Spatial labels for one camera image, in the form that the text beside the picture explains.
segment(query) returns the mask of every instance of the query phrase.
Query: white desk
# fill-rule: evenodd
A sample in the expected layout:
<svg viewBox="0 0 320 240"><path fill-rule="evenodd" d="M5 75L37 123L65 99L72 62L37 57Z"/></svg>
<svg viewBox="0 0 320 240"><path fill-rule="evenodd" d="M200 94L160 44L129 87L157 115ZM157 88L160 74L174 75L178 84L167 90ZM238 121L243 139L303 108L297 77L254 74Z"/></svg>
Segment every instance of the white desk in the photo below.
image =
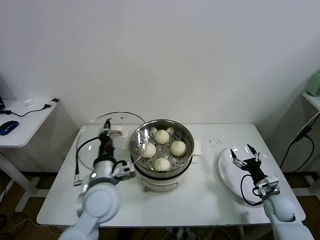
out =
<svg viewBox="0 0 320 240"><path fill-rule="evenodd" d="M302 93L305 99L307 99L318 111L320 111L320 96L311 96L305 91ZM311 176L305 176L306 181L310 184L309 187L293 188L293 192L296 196L315 196L320 201L320 179L314 181Z"/></svg>
<svg viewBox="0 0 320 240"><path fill-rule="evenodd" d="M41 109L44 104L48 103L52 98L38 99L34 106L24 106L23 100L3 100L6 110L11 110L16 114L22 115L32 110ZM7 121L15 120L19 122L19 125L11 131L8 135L0 136L0 149L1 148L22 148L24 147L42 123L46 120L49 114L56 107L54 104L50 108L46 108L42 111L32 112L24 117L19 117L13 114L6 115L0 114L0 125ZM11 181L5 187L6 192L11 188L14 182L18 183L25 189L20 202L15 208L16 212L22 212L31 197L45 198L48 194L47 189L37 189L36 184L39 181L39 177L34 177L30 182L26 179L22 173L16 169L16 167L10 162L10 160L0 152L0 169L2 169L7 175L11 177ZM4 198L4 193L0 195L0 200Z"/></svg>
<svg viewBox="0 0 320 240"><path fill-rule="evenodd" d="M144 192L136 178L122 181L117 187L122 197L118 214L103 227L168 227L168 226L226 226L267 224L263 207L251 207L243 199L233 194L218 173L218 159L223 150L251 144L259 152L267 155L273 163L274 174L279 178L281 194L296 206L296 217L304 220L306 215L284 175L272 157L265 142L252 124L187 124L194 140L201 141L202 156L198 163L186 171L183 182L171 192ZM131 133L135 125L122 126ZM90 125L81 137L80 143L96 137L100 126ZM122 150L123 142L116 142L115 158L129 160L128 150ZM92 143L82 160L89 166L97 156L99 141ZM78 217L76 200L80 187L73 187L75 171L76 141L73 143L55 181L37 216L38 223L51 226L73 225ZM80 164L80 175L90 171Z"/></svg>

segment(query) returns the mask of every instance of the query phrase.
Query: wire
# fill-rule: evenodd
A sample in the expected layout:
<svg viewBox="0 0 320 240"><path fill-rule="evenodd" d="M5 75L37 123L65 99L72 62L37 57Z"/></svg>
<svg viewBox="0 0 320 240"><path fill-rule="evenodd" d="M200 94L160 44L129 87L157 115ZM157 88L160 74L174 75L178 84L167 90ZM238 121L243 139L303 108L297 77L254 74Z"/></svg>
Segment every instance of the wire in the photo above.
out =
<svg viewBox="0 0 320 240"><path fill-rule="evenodd" d="M145 233L143 234L141 240L145 240L146 236L148 235L148 233L151 231L151 228L148 228Z"/></svg>
<svg viewBox="0 0 320 240"><path fill-rule="evenodd" d="M297 138L297 136L305 129L305 127L308 126L309 123L314 119L314 121L309 125L310 127L312 127L312 126L315 124L315 122L318 120L319 116L320 116L320 111L318 111L318 112L300 129L300 131L299 131L299 132L295 135L295 137L291 140L291 142L290 142L290 144L289 144L289 146L288 146L288 148L287 148L287 150L286 150L286 153L285 153L285 155L284 155L284 157L283 157L283 159L282 159L282 161L281 161L280 168L283 166L283 164L284 164L284 162L285 162L285 159L286 159L286 157L287 157L287 155L288 155L288 153L289 153L290 148L291 148L292 145L295 143L294 140L295 140L295 139Z"/></svg>
<svg viewBox="0 0 320 240"><path fill-rule="evenodd" d="M97 140L99 139L98 136L94 137L94 138L91 138L89 139L88 141L85 141L84 143L81 144L81 146L76 150L76 154L75 154L75 174L78 175L79 174L79 151L81 148L84 147L84 145L94 141L94 140Z"/></svg>
<svg viewBox="0 0 320 240"><path fill-rule="evenodd" d="M126 162L125 160L117 161L117 162L112 166L111 173L114 173L114 172L115 172L116 167L117 167L119 164L122 164L122 166L126 166L126 165L128 165L128 164L127 164L127 162Z"/></svg>
<svg viewBox="0 0 320 240"><path fill-rule="evenodd" d="M218 229L222 230L230 240L233 240L232 237L229 235L229 233L226 230L224 230L222 227L218 227Z"/></svg>
<svg viewBox="0 0 320 240"><path fill-rule="evenodd" d="M203 239L204 235L202 234L201 228L199 228L199 231L197 230L197 234L194 233L194 235L195 235L195 237L196 237L197 239L199 239L199 240Z"/></svg>
<svg viewBox="0 0 320 240"><path fill-rule="evenodd" d="M7 216L4 214L0 214L0 219L2 219L0 223L0 229L2 229L7 223Z"/></svg>
<svg viewBox="0 0 320 240"><path fill-rule="evenodd" d="M1 179L1 182L2 182L2 184L3 184L3 197L2 197L2 199L1 199L1 201L0 201L0 207L1 207L1 204L3 203L3 201L4 201L4 199L5 199L5 196L6 196L6 184L5 184L5 181L4 181L4 178L2 177L2 174L0 174L0 179Z"/></svg>
<svg viewBox="0 0 320 240"><path fill-rule="evenodd" d="M281 161L280 168L282 168L282 166L283 166L283 164L284 164L284 162L285 162L285 159L286 159L286 157L287 157L287 155L288 155L288 153L289 153L289 151L290 151L290 148L291 148L292 145L295 144L295 143L296 143L295 141L292 141L292 142L290 143L290 145L289 145L288 149L286 150L286 153L285 153L285 155L284 155L284 157L283 157L283 159L282 159L282 161Z"/></svg>
<svg viewBox="0 0 320 240"><path fill-rule="evenodd" d="M200 228L200 234L201 234L201 239L204 238L204 232L202 231L202 229Z"/></svg>
<svg viewBox="0 0 320 240"><path fill-rule="evenodd" d="M24 222L24 225L18 230L16 231L16 225L15 223L12 221L13 218L17 217L17 216L23 216L25 217L26 219L28 218L27 215L25 215L24 213L17 213L16 215L13 215L12 217L7 217L5 216L5 224L9 221L11 222L11 224L13 225L13 228L14 229L14 232L12 232L12 229L10 232L5 232L5 233L1 233L0 236L6 236L5 238L0 238L1 240L6 240L6 239L13 239L14 236L16 236L18 233L20 233L24 227L26 226L26 222Z"/></svg>
<svg viewBox="0 0 320 240"><path fill-rule="evenodd" d="M169 231L166 233L166 235L161 240L165 240L166 237L168 236L168 234L169 234Z"/></svg>
<svg viewBox="0 0 320 240"><path fill-rule="evenodd" d="M231 238L231 236L227 233L227 231L226 230L224 230L223 228L220 228L221 230L220 231L216 231L214 234L213 234L213 236L212 236L212 240L214 240L215 239L215 236L217 235L217 234L222 234L222 235L224 235L228 240L233 240L232 238Z"/></svg>
<svg viewBox="0 0 320 240"><path fill-rule="evenodd" d="M18 117L24 117L25 115L28 115L28 114L34 113L34 112L39 112L39 111L42 111L43 109L46 109L46 108L47 108L47 106L43 106L43 108L41 108L41 109L28 111L28 112L26 112L26 113L23 114L23 115L19 115L19 114L17 114L17 113L14 113L13 111L11 112L11 114L16 115L16 116L18 116Z"/></svg>
<svg viewBox="0 0 320 240"><path fill-rule="evenodd" d="M204 238L204 240L209 240L211 234L214 232L215 229L216 229L215 227L209 229L207 235L206 235L205 238Z"/></svg>
<svg viewBox="0 0 320 240"><path fill-rule="evenodd" d="M300 170L310 160L310 158L311 158L311 156L312 156L312 154L314 153L314 150L315 150L315 143L311 139L311 137L309 137L308 135L305 135L304 137L310 140L310 142L312 144L312 150L311 150L311 153L310 153L309 157L304 161L304 163L300 167L298 167L296 170L294 170L293 173L298 171L298 170Z"/></svg>
<svg viewBox="0 0 320 240"><path fill-rule="evenodd" d="M258 202L255 202L255 203L251 203L251 202L249 202L249 201L245 198L244 191L243 191L243 189L242 189L242 183L244 182L245 177L251 177L251 175L246 174L246 175L244 175L244 176L242 177L242 179L241 179L240 190L241 190L241 195L242 195L243 200L244 200L247 204L249 204L250 206L258 206L258 205L261 205L261 204L262 204L262 201L258 201Z"/></svg>
<svg viewBox="0 0 320 240"><path fill-rule="evenodd" d="M319 115L320 115L320 111L318 111L301 129L300 129L300 131L295 135L295 137L291 140L291 142L290 142L290 144L296 139L296 137L301 133L301 131L303 130L303 129L305 129L305 127L306 126L308 126L308 124L313 120L313 119L315 119L314 120L314 122L310 125L310 127L312 127L312 125L316 122L316 120L318 119L318 117L319 117Z"/></svg>
<svg viewBox="0 0 320 240"><path fill-rule="evenodd" d="M16 231L16 227L19 226L19 225L21 225L21 224L23 224L23 223L26 222L26 221L30 221L30 222L32 223L32 225L35 226L35 227L38 227L38 228L47 228L47 229L49 230L49 232L52 233L53 235L61 235L61 233L52 231L48 226L42 226L42 225L38 225L38 224L34 223L34 221L32 221L32 219L29 218L29 217L28 217L27 219L23 220L22 222L19 222L18 224L16 224L13 228L11 228L10 234L11 234L11 235L14 235L14 234L15 234L15 231Z"/></svg>
<svg viewBox="0 0 320 240"><path fill-rule="evenodd" d="M313 123L311 123L311 125L310 125L310 127L312 127L313 126L313 124L315 124L315 122L318 120L318 118L319 118L319 116L320 116L320 114L319 114L320 112L318 112L318 115L316 116L316 118L315 118L315 120L313 121Z"/></svg>
<svg viewBox="0 0 320 240"><path fill-rule="evenodd" d="M257 197L261 197L262 195L261 195L261 194L256 194L256 193L255 193L255 190L256 190L255 188L252 188L252 193L253 193L253 195L255 195L255 196L257 196Z"/></svg>

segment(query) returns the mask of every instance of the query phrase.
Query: computer mouse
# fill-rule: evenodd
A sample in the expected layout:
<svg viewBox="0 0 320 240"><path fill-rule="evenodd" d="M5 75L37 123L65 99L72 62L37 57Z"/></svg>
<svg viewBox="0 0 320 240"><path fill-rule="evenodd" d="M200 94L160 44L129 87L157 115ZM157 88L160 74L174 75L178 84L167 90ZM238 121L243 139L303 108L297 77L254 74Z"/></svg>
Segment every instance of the computer mouse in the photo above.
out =
<svg viewBox="0 0 320 240"><path fill-rule="evenodd" d="M0 126L0 135L4 136L10 133L19 125L18 121L7 121Z"/></svg>

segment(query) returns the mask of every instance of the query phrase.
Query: floor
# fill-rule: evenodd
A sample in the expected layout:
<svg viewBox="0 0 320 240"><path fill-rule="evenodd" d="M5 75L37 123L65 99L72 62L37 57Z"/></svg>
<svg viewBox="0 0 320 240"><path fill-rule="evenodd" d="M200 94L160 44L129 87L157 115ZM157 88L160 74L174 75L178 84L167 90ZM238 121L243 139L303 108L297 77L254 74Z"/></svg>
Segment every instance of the floor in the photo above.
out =
<svg viewBox="0 0 320 240"><path fill-rule="evenodd" d="M0 173L5 184L10 181L10 178L4 173ZM42 176L41 180L38 183L38 188L41 189L49 189L54 181L54 176ZM287 177L287 180L292 188L303 188L307 187L308 183L304 180L303 177L300 176L290 176ZM3 186L0 182L0 193L3 191ZM9 217L15 215L15 207L19 202L20 197L23 195L24 190L17 185L16 183L12 186L10 191L7 193L4 201L0 205L0 214L7 215ZM320 203L315 197L298 197L299 202L301 203L305 213L306 220L304 224L310 229L313 234L314 239L320 240ZM37 214L44 202L43 198L32 198L28 202L24 214L31 218L36 223ZM12 220L17 224L23 221L25 218L21 215L14 217ZM7 223L3 228L0 229L0 240L6 239L6 235L1 235L1 233L9 232L12 228L10 223ZM246 226L245 232L249 233L256 226ZM56 227L50 228L52 231L56 233L60 233L61 231ZM237 227L228 226L224 227L233 240L240 240L240 235ZM207 240L227 240L227 238L221 234L220 232L213 234L217 229L212 231L210 228L193 228L193 232L198 236L198 239L204 240L207 236ZM162 240L164 236L167 234L167 230L165 228L151 228L150 230L146 228L100 228L99 229L99 240ZM15 240L56 240L58 239L58 235L53 235L49 232L46 227L36 227L33 226L29 221L26 223L25 227L21 229L21 231L14 236ZM165 238L166 240L174 240L171 238L171 235L168 234ZM272 240L273 235L272 232L261 238L262 240Z"/></svg>

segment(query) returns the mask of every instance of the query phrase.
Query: steamed bun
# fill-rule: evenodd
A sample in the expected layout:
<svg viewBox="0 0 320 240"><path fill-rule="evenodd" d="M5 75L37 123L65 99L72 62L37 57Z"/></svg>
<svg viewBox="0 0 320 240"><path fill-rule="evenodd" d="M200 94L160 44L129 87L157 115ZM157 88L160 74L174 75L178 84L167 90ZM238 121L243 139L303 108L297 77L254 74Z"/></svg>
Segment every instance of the steamed bun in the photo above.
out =
<svg viewBox="0 0 320 240"><path fill-rule="evenodd" d="M171 168L171 164L168 159L160 157L154 162L154 169L156 171L168 171Z"/></svg>
<svg viewBox="0 0 320 240"><path fill-rule="evenodd" d="M145 159L149 159L149 158L152 158L156 154L156 147L155 147L155 145L153 145L152 143L149 142L146 145L146 148L143 149L142 151L144 151L142 154L142 157L144 157Z"/></svg>
<svg viewBox="0 0 320 240"><path fill-rule="evenodd" d="M166 130L159 130L155 133L154 139L158 144L165 144L169 141L170 135Z"/></svg>
<svg viewBox="0 0 320 240"><path fill-rule="evenodd" d="M186 151L187 147L183 141L174 141L171 145L171 153L177 157L181 157Z"/></svg>

